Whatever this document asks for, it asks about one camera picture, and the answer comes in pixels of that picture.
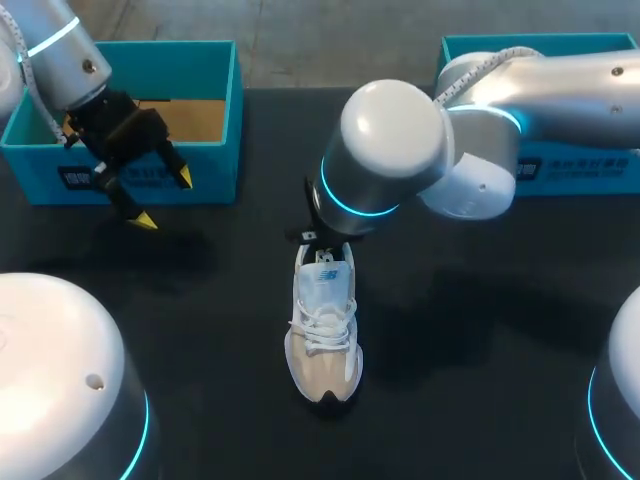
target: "white shoelace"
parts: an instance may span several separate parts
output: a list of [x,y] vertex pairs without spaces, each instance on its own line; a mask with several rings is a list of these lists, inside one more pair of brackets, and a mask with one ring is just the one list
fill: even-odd
[[314,350],[339,351],[349,348],[349,322],[356,313],[357,304],[349,300],[346,312],[335,310],[332,314],[314,315],[298,300],[298,308],[306,320],[300,324],[289,322],[304,331],[307,352]]

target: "black tabletop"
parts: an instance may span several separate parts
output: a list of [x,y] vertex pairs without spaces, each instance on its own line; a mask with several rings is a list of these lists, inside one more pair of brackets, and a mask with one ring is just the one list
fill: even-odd
[[460,223],[417,201],[355,244],[360,395],[318,418],[284,358],[296,248],[350,91],[249,90],[238,201],[29,207],[0,171],[0,268],[65,278],[114,316],[160,419],[171,479],[565,479],[616,310],[640,285],[640,198],[517,200]]

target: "sneaker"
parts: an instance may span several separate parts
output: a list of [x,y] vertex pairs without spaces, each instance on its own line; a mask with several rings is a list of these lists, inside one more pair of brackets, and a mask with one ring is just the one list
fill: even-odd
[[296,387],[314,403],[347,401],[362,377],[355,273],[346,243],[341,252],[298,250],[284,350]]

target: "teal box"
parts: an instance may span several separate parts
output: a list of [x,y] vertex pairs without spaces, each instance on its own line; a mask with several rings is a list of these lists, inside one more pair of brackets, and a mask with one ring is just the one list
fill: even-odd
[[[142,205],[232,203],[243,113],[242,74],[234,42],[97,45],[113,68],[109,86],[132,98],[225,100],[220,142],[174,142],[189,165],[193,189],[180,189],[154,153],[122,169],[120,178],[127,191]],[[7,125],[0,148],[32,205],[109,203],[105,195],[86,185],[96,159],[82,144],[68,150],[55,144],[26,93]]]
[[[460,55],[516,46],[545,56],[638,48],[627,33],[447,36],[442,38],[436,80],[444,66]],[[628,150],[523,142],[518,157],[518,196],[640,193],[640,158]]]

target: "concrete floor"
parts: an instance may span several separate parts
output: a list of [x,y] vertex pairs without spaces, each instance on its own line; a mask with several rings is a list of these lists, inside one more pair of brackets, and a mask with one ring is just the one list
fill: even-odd
[[96,40],[237,42],[245,85],[429,83],[448,34],[630,32],[637,0],[69,0]]

